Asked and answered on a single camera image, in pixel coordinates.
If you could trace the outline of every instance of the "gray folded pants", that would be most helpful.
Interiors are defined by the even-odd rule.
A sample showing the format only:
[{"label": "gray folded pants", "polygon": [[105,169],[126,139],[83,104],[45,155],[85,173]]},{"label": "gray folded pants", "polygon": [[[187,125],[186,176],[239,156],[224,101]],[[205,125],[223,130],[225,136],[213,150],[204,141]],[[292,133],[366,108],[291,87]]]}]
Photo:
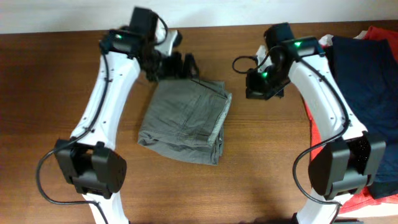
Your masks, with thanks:
[{"label": "gray folded pants", "polygon": [[217,165],[231,100],[223,82],[161,81],[142,122],[138,144],[171,159]]}]

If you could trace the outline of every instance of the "wood grain surface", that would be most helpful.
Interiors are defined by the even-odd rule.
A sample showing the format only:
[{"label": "wood grain surface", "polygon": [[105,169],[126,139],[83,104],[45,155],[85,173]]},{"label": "wood grain surface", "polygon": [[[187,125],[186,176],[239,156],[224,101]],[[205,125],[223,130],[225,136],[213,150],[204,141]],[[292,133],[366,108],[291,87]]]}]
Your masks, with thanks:
[{"label": "wood grain surface", "polygon": [[[398,30],[397,21],[292,24],[296,37],[354,37],[370,25]],[[155,84],[141,75],[119,125],[117,152],[127,160],[121,190],[132,223],[239,223],[290,218],[306,198],[291,168],[310,145],[309,122],[293,85],[285,98],[245,99],[245,76],[234,73],[238,55],[253,55],[269,26],[181,29],[183,53],[196,57],[202,77],[224,80],[233,94],[218,166],[188,164],[139,146],[137,133]],[[94,223],[86,205],[58,206],[35,186],[38,160],[58,138],[67,139],[96,81],[103,31],[0,35],[0,223]],[[250,62],[239,63],[251,66]],[[307,190],[308,158],[298,168]],[[57,200],[81,200],[52,157],[42,182]],[[398,223],[398,217],[365,218]]]}]

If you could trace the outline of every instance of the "black cable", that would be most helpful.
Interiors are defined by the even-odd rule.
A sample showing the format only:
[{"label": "black cable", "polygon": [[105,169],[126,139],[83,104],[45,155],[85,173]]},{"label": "black cable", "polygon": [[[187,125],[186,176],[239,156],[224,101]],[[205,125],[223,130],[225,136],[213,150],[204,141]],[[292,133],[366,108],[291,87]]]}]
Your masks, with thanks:
[{"label": "black cable", "polygon": [[271,47],[271,49],[269,49],[269,51],[267,52],[266,57],[261,61],[261,63],[260,63],[256,68],[250,68],[249,70],[247,70],[247,71],[245,71],[245,72],[244,72],[244,71],[239,71],[239,70],[237,70],[237,69],[235,68],[235,63],[236,63],[238,60],[242,59],[242,58],[248,58],[248,59],[252,59],[252,60],[256,61],[256,57],[255,57],[255,56],[239,56],[239,57],[237,57],[237,58],[232,62],[232,69],[233,69],[236,73],[239,73],[239,74],[248,74],[248,73],[251,73],[252,71],[261,68],[261,66],[262,66],[262,65],[266,62],[266,60],[268,59],[269,54],[271,53],[271,51],[274,50],[274,49],[276,49],[276,48],[283,48],[283,46],[277,45],[277,46]]},{"label": "black cable", "polygon": [[165,36],[164,36],[164,38],[163,38],[162,41],[160,41],[160,42],[154,44],[155,46],[158,46],[158,45],[160,45],[160,44],[163,44],[163,43],[167,40],[167,36],[168,36],[168,34],[169,34],[169,28],[167,27],[166,22],[165,22],[160,16],[159,16],[158,18],[159,18],[159,20],[162,22],[162,24],[163,24],[163,26],[164,26],[164,30],[166,31],[166,34],[165,34]]},{"label": "black cable", "polygon": [[50,197],[44,192],[44,190],[43,190],[43,188],[42,188],[42,184],[41,184],[41,182],[40,182],[40,170],[41,170],[41,168],[42,168],[43,163],[45,162],[45,160],[48,159],[52,154],[55,154],[55,153],[59,152],[60,150],[65,149],[66,147],[70,147],[70,146],[74,145],[77,141],[81,140],[81,139],[82,139],[83,137],[85,137],[88,133],[90,133],[90,132],[91,132],[91,129],[93,128],[93,126],[95,125],[95,123],[96,123],[96,121],[97,121],[97,119],[98,119],[98,116],[99,116],[100,113],[101,113],[101,109],[102,109],[102,106],[103,106],[104,101],[105,101],[106,92],[107,92],[107,90],[108,90],[108,84],[109,84],[109,66],[108,66],[108,61],[107,61],[107,59],[106,59],[106,55],[104,54],[103,46],[100,45],[99,47],[100,47],[100,49],[101,49],[101,54],[102,54],[102,56],[103,56],[103,58],[104,58],[104,63],[105,63],[105,67],[106,67],[106,78],[104,79],[104,80],[105,80],[104,92],[103,92],[103,94],[102,94],[101,100],[99,101],[99,105],[98,105],[98,107],[97,107],[97,110],[96,110],[96,113],[95,113],[95,115],[94,115],[94,118],[93,118],[93,120],[91,121],[90,125],[86,128],[86,131],[84,131],[83,133],[81,133],[77,138],[73,139],[72,141],[70,141],[70,142],[68,142],[68,143],[66,143],[66,144],[64,144],[64,145],[62,145],[62,146],[60,146],[60,147],[54,148],[54,149],[52,149],[51,151],[49,151],[48,153],[46,153],[46,155],[44,155],[43,158],[41,158],[40,161],[39,161],[39,163],[37,164],[37,167],[36,167],[36,176],[35,176],[35,177],[36,177],[37,188],[38,188],[40,194],[41,194],[41,195],[43,196],[43,198],[46,199],[48,202],[53,203],[53,204],[56,204],[56,205],[84,205],[84,204],[92,204],[92,205],[94,205],[94,206],[98,209],[98,211],[100,212],[102,218],[103,218],[104,221],[105,221],[105,224],[108,224],[108,221],[107,221],[107,219],[106,219],[106,217],[105,217],[104,211],[103,211],[102,208],[100,207],[100,203],[99,203],[99,202],[95,202],[95,201],[72,201],[72,202],[61,202],[61,201],[56,201],[56,200],[50,198]]},{"label": "black cable", "polygon": [[303,187],[300,185],[300,182],[297,178],[297,164],[299,163],[299,161],[301,160],[302,157],[304,157],[305,155],[307,155],[308,153],[312,152],[314,149],[317,149],[321,146],[324,146],[326,144],[328,144],[329,142],[332,142],[340,137],[342,137],[342,135],[344,135],[344,133],[347,131],[347,129],[349,128],[349,124],[350,124],[350,120],[349,120],[349,116],[348,116],[348,112],[347,112],[347,108],[345,107],[343,100],[340,98],[339,94],[337,94],[336,90],[333,88],[333,86],[330,84],[330,82],[327,80],[327,78],[325,78],[324,75],[322,75],[318,70],[316,70],[315,68],[313,68],[310,64],[308,64],[305,60],[303,60],[302,58],[299,59],[299,62],[302,62],[308,69],[310,69],[313,73],[317,74],[317,76],[321,79],[321,81],[325,82],[325,84],[328,86],[328,88],[330,89],[330,91],[334,94],[336,100],[339,102],[341,109],[343,110],[344,113],[344,119],[345,122],[343,124],[343,130],[341,130],[340,133],[336,134],[335,136],[324,140],[321,143],[318,143],[312,147],[310,147],[309,149],[303,151],[300,155],[298,155],[298,157],[296,158],[296,160],[293,163],[293,178],[294,178],[294,182],[296,183],[298,189],[311,201],[322,204],[322,205],[336,205],[336,214],[333,217],[331,223],[333,223],[336,218],[337,215],[340,211],[340,208],[343,206],[342,204],[340,204],[339,202],[336,201],[332,201],[332,202],[324,202],[321,200],[318,200],[314,197],[312,197],[311,195],[309,195],[304,189]]}]

